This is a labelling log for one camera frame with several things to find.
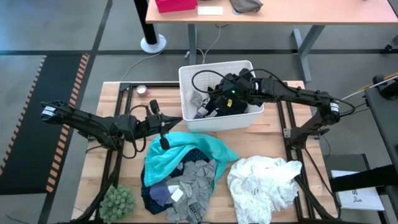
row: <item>navy blue fabric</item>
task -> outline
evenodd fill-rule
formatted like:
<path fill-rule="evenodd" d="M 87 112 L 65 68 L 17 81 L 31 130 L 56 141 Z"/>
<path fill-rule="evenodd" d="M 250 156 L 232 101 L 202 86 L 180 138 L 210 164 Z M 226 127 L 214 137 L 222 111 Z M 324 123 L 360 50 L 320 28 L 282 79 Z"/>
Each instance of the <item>navy blue fabric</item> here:
<path fill-rule="evenodd" d="M 199 161 L 199 160 L 204 160 L 206 162 L 210 161 L 209 158 L 203 152 L 201 152 L 201 150 L 192 149 L 182 158 L 181 162 L 184 164 L 189 161 L 195 162 L 195 161 Z M 183 169 L 179 170 L 179 169 L 175 168 L 171 172 L 169 177 L 174 178 L 174 177 L 181 176 L 182 174 L 183 174 Z M 165 206 L 160 206 L 155 200 L 152 199 L 152 197 L 150 197 L 150 193 L 149 193 L 150 187 L 145 186 L 144 176 L 145 176 L 145 167 L 142 169 L 142 172 L 141 172 L 141 184 L 142 184 L 141 197 L 142 197 L 142 200 L 144 201 L 145 208 L 154 215 L 170 208 L 173 205 L 172 203 L 165 204 Z"/>

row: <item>wooden table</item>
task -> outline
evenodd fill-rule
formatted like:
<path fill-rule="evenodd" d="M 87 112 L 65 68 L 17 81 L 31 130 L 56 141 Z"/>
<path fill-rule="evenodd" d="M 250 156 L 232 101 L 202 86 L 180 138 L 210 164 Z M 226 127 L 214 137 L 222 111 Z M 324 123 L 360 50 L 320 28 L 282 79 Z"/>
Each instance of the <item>wooden table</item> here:
<path fill-rule="evenodd" d="M 229 0 L 200 1 L 198 6 L 221 6 L 222 16 L 199 16 L 196 10 L 159 13 L 154 0 L 149 1 L 146 22 L 188 24 L 190 64 L 196 64 L 197 32 L 195 24 L 291 24 L 314 25 L 302 40 L 293 30 L 304 82 L 312 80 L 307 54 L 326 25 L 391 25 L 398 23 L 389 0 L 261 0 L 259 12 L 233 14 Z"/>
<path fill-rule="evenodd" d="M 304 87 L 303 82 L 301 81 L 289 81 L 287 83 L 290 86 Z M 119 82 L 106 82 L 103 84 L 96 112 L 98 116 L 114 115 L 118 90 Z M 182 116 L 180 90 L 178 88 L 149 88 L 149 94 L 143 98 L 138 97 L 136 93 L 134 93 L 131 106 L 136 106 L 139 104 L 148 105 L 149 101 L 152 99 L 157 99 L 160 110 L 163 112 L 163 114 L 169 116 Z M 289 122 L 285 103 L 284 109 L 286 120 Z M 297 126 L 301 126 L 312 117 L 310 108 L 308 106 L 293 104 L 293 109 L 295 112 Z M 144 110 L 138 108 L 137 110 L 134 110 L 134 115 L 137 116 L 138 119 L 144 119 L 145 112 Z M 182 121 L 176 125 L 172 131 L 188 131 L 188 129 Z M 277 105 L 275 103 L 265 103 L 264 113 L 262 116 L 248 128 L 219 131 L 208 134 L 224 141 L 231 150 L 239 155 L 240 158 L 247 158 L 255 155 L 282 157 L 284 159 L 286 158 L 285 146 L 282 141 L 283 137 L 279 123 L 279 115 L 277 112 Z M 154 138 L 155 136 L 149 137 L 148 142 Z M 138 140 L 137 144 L 139 147 L 141 147 L 142 140 Z M 98 145 L 98 143 L 93 142 L 90 143 L 89 147 L 96 145 Z M 309 139 L 307 141 L 307 149 L 317 163 L 323 178 L 327 180 L 328 177 L 326 174 L 319 142 L 314 139 Z M 143 158 L 145 158 L 146 152 L 147 151 L 145 150 L 144 152 L 139 153 L 134 159 L 123 159 L 122 161 L 119 183 L 128 185 L 133 189 L 138 206 L 137 210 L 131 215 L 130 219 L 126 220 L 125 222 L 167 222 L 165 219 L 166 212 L 152 215 L 144 208 L 144 202 L 142 201 L 141 197 L 140 174 L 144 165 Z M 127 142 L 125 144 L 124 153 L 127 156 L 133 153 L 133 147 L 131 143 Z M 106 150 L 102 148 L 94 149 L 86 155 L 75 202 L 76 208 L 85 210 L 98 193 L 103 174 L 105 156 Z M 317 197 L 320 203 L 326 208 L 326 210 L 331 215 L 336 216 L 336 208 L 333 199 L 326 188 L 324 188 L 322 185 L 317 172 L 309 161 L 308 156 L 305 154 L 304 161 L 311 191 Z M 217 181 L 216 190 L 214 195 L 210 198 L 210 206 L 207 208 L 206 215 L 203 220 L 204 222 L 236 222 L 233 199 L 231 198 L 231 194 L 226 182 L 226 177 L 232 165 L 233 162 L 228 164 L 228 168 L 225 170 L 224 175 L 219 181 Z M 305 200 L 303 193 L 301 193 L 300 196 L 304 217 L 307 217 L 307 206 L 304 202 Z M 81 214 L 81 211 L 74 209 L 72 218 L 77 218 Z M 281 212 L 274 212 L 272 214 L 272 221 L 296 222 L 297 216 L 294 206 L 292 205 L 288 209 L 282 210 Z"/>

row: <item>white cable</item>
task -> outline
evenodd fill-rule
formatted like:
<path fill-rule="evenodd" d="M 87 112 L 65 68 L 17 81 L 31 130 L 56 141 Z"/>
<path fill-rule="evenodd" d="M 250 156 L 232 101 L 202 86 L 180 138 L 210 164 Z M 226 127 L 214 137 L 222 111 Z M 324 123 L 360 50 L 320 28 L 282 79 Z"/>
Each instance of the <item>white cable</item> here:
<path fill-rule="evenodd" d="M 219 26 L 219 28 L 218 28 L 218 36 L 217 36 L 216 40 L 210 45 L 210 47 L 206 50 L 205 53 L 203 53 L 203 52 L 199 49 L 200 52 L 201 52 L 202 55 L 203 55 L 203 60 L 201 61 L 202 64 L 205 63 L 207 52 L 212 48 L 212 46 L 214 46 L 214 45 L 217 43 L 217 40 L 220 38 L 220 35 L 221 35 L 221 28 L 222 28 L 222 26 Z"/>
<path fill-rule="evenodd" d="M 142 61 L 144 61 L 144 60 L 147 60 L 147 59 L 150 59 L 150 58 L 152 58 L 152 57 L 155 57 L 155 56 L 160 55 L 165 49 L 166 49 L 166 48 L 164 48 L 163 50 L 161 50 L 159 53 L 156 53 L 156 54 L 151 55 L 151 56 L 149 56 L 149 57 L 142 58 L 142 59 L 140 59 L 138 62 L 136 62 L 134 65 L 131 65 L 131 66 L 129 67 L 129 69 L 127 69 L 127 71 L 125 72 L 125 74 L 123 75 L 123 77 L 119 80 L 119 82 L 121 82 L 121 81 L 124 79 L 124 77 L 126 77 L 126 75 L 130 72 L 130 70 L 131 70 L 134 66 L 138 65 L 140 62 L 142 62 Z"/>
<path fill-rule="evenodd" d="M 382 81 L 382 82 L 379 82 L 379 83 L 377 83 L 377 84 L 374 84 L 373 86 L 369 86 L 369 87 L 367 87 L 366 89 L 376 87 L 376 86 L 381 85 L 381 84 L 383 84 L 383 83 L 385 83 L 385 82 L 388 82 L 389 80 L 392 80 L 392 79 L 394 79 L 394 78 L 398 78 L 398 77 L 397 77 L 397 76 L 391 77 L 391 78 L 386 79 L 386 80 L 384 80 L 384 81 Z M 355 92 L 355 93 L 353 93 L 353 94 L 351 94 L 351 95 L 348 95 L 348 96 L 342 98 L 341 100 L 347 100 L 348 98 L 351 98 L 351 97 L 353 97 L 354 95 L 357 95 L 358 93 L 362 93 L 362 92 L 365 91 L 366 89 L 357 91 L 357 92 Z"/>

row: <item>green plant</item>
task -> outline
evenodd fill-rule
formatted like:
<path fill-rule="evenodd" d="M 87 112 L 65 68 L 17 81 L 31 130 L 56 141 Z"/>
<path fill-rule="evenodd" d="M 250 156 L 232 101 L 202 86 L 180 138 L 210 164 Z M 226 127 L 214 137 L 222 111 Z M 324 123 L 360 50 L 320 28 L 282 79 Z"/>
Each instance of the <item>green plant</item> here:
<path fill-rule="evenodd" d="M 136 203 L 131 188 L 119 185 L 116 189 L 111 186 L 99 205 L 99 217 L 110 224 L 127 218 L 134 210 Z"/>

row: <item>white base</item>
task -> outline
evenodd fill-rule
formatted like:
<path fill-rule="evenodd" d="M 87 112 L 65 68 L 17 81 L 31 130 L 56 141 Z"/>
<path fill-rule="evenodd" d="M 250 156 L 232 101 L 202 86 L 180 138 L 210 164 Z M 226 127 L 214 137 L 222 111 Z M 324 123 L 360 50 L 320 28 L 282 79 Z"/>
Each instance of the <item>white base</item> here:
<path fill-rule="evenodd" d="M 148 44 L 145 37 L 141 40 L 141 49 L 148 54 L 156 54 L 163 51 L 166 48 L 167 40 L 162 35 L 159 34 L 159 40 L 157 40 L 157 44 Z"/>

